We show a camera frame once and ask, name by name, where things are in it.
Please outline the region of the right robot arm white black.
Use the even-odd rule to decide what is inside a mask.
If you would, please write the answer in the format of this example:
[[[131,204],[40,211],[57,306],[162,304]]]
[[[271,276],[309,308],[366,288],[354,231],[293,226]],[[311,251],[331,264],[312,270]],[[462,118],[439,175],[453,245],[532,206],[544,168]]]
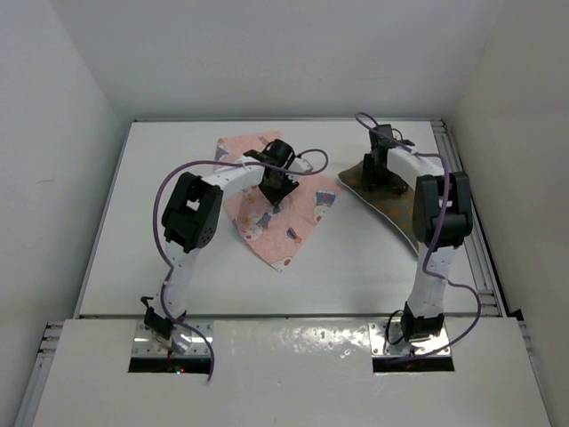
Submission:
[[[382,125],[368,131],[371,150],[363,161],[364,189],[398,197],[414,192],[412,229],[419,260],[400,325],[403,340],[422,341],[439,335],[443,327],[450,265],[473,228],[469,177],[454,173],[442,155],[421,153],[412,142],[395,139]]]

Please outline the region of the grey orange patterned pillow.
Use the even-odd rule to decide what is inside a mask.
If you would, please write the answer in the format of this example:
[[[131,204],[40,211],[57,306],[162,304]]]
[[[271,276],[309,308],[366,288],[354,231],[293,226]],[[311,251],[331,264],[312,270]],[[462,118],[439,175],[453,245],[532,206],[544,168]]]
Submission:
[[[409,189],[398,196],[385,189],[364,190],[361,183],[362,169],[363,163],[359,162],[338,173],[340,184],[388,222],[391,229],[418,255],[419,243],[413,232],[414,191]]]

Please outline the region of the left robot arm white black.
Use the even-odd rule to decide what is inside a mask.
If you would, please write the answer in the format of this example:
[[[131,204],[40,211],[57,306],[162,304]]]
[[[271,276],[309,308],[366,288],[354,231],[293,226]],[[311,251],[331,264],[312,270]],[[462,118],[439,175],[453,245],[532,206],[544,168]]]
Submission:
[[[212,241],[225,199],[258,189],[279,205],[316,171],[286,142],[276,139],[263,150],[247,150],[233,161],[197,160],[178,166],[160,184],[152,211],[156,249],[167,266],[154,297],[143,296],[144,325],[164,346],[181,353],[204,333],[184,321],[190,275],[199,251]]]

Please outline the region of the pink cartoon print pillowcase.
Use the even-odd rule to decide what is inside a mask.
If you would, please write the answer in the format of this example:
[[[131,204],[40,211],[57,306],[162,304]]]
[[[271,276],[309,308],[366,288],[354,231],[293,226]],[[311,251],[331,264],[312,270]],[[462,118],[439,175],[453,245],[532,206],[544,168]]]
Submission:
[[[223,204],[243,241],[279,272],[290,265],[341,193],[339,185],[321,174],[300,177],[298,183],[278,206],[271,205],[256,187],[236,193]]]

